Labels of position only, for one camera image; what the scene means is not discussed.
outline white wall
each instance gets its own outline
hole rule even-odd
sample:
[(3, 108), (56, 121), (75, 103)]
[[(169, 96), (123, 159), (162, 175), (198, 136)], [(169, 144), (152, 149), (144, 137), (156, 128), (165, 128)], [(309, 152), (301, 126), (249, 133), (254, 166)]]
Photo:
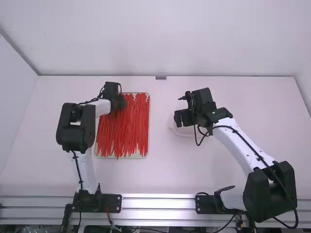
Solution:
[(294, 75), (311, 109), (309, 0), (2, 0), (41, 74)]
[(228, 108), (263, 151), (294, 167), (298, 197), (311, 199), (306, 175), (311, 163), (311, 119), (293, 77), (168, 77), (167, 81), (154, 77), (41, 77), (0, 177), (1, 195), (74, 193), (77, 179), (72, 154), (63, 151), (55, 139), (62, 105), (90, 100), (105, 81), (113, 79), (122, 84), (124, 92), (150, 94), (150, 143), (143, 159), (93, 156), (104, 192), (182, 194), (212, 193), (229, 185), (244, 188), (246, 176), (241, 167), (215, 137), (197, 147), (194, 138), (179, 137), (168, 128), (173, 112), (187, 106), (177, 98), (186, 90), (208, 85), (217, 106)]
[(0, 34), (0, 174), (38, 76)]

